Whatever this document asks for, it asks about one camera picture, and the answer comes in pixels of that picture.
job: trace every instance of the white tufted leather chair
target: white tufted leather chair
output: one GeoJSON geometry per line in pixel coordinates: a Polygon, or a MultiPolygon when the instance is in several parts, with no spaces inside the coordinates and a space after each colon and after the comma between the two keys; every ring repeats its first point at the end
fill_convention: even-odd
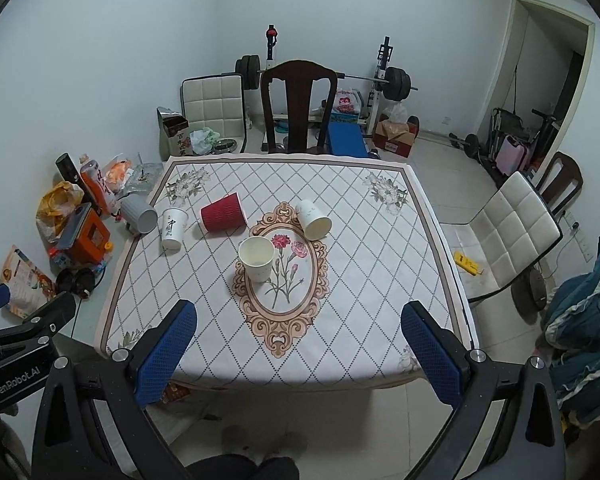
{"type": "Polygon", "coordinates": [[[246,146],[246,121],[242,77],[238,74],[210,75],[185,79],[180,87],[182,115],[189,132],[211,128],[221,137],[246,146]]]}
{"type": "Polygon", "coordinates": [[[468,224],[440,225],[451,251],[460,251],[482,270],[472,276],[458,269],[469,302],[507,288],[562,238],[546,204],[520,172],[468,224]]]}

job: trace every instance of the cup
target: cup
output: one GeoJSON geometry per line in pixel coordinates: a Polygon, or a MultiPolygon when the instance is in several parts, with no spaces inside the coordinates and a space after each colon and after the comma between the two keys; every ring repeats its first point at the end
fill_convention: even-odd
{"type": "Polygon", "coordinates": [[[319,240],[331,231],[331,219],[311,200],[300,201],[295,209],[307,240],[319,240]]]}
{"type": "Polygon", "coordinates": [[[249,237],[240,244],[238,258],[253,283],[263,283],[269,279],[273,268],[273,253],[273,243],[263,236],[249,237]]]}
{"type": "Polygon", "coordinates": [[[158,225],[158,213],[138,194],[120,199],[120,214],[133,234],[145,235],[158,225]]]}
{"type": "Polygon", "coordinates": [[[179,251],[182,247],[184,229],[189,215],[186,211],[172,207],[162,213],[162,246],[170,251],[179,251]]]}
{"type": "Polygon", "coordinates": [[[202,223],[209,232],[227,231],[247,225],[237,193],[225,196],[200,210],[202,223]]]}

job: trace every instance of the plastic bottle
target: plastic bottle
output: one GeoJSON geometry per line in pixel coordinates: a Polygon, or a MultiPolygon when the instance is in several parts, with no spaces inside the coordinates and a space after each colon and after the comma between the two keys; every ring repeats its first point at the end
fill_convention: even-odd
{"type": "Polygon", "coordinates": [[[109,186],[107,186],[98,163],[93,159],[89,159],[86,153],[80,157],[80,163],[80,176],[89,189],[91,189],[98,205],[108,214],[117,213],[120,208],[118,200],[109,189],[109,186]]]}

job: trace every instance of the silver bolt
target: silver bolt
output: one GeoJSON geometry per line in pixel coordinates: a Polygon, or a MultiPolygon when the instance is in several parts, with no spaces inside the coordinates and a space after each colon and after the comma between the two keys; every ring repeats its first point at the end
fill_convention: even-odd
{"type": "Polygon", "coordinates": [[[119,363],[122,362],[122,361],[124,361],[127,357],[129,357],[129,350],[127,350],[126,348],[118,348],[111,355],[111,358],[114,361],[119,362],[119,363]]]}
{"type": "Polygon", "coordinates": [[[530,359],[531,365],[533,368],[537,368],[538,370],[542,370],[544,368],[544,361],[542,361],[541,358],[539,358],[538,356],[533,356],[530,359]]]}
{"type": "Polygon", "coordinates": [[[487,354],[485,354],[482,350],[478,349],[471,350],[469,352],[469,357],[477,363],[483,363],[487,360],[487,354]]]}
{"type": "Polygon", "coordinates": [[[56,359],[54,361],[54,367],[58,368],[58,370],[61,370],[62,368],[64,368],[65,366],[67,366],[69,364],[69,359],[67,359],[66,357],[62,356],[59,357],[58,359],[56,359]]]}

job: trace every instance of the wall outlet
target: wall outlet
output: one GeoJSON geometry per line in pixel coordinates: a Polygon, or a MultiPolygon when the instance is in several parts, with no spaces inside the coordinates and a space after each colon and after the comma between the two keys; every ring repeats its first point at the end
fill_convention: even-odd
{"type": "Polygon", "coordinates": [[[584,260],[586,262],[590,262],[593,259],[594,254],[589,244],[587,244],[587,240],[585,238],[584,231],[582,230],[582,226],[578,224],[578,229],[575,232],[573,231],[573,226],[576,223],[576,219],[574,218],[573,213],[571,213],[571,211],[565,212],[564,219],[567,222],[567,225],[569,226],[568,236],[573,236],[576,239],[578,247],[580,247],[580,251],[582,252],[582,256],[584,256],[584,260]]]}

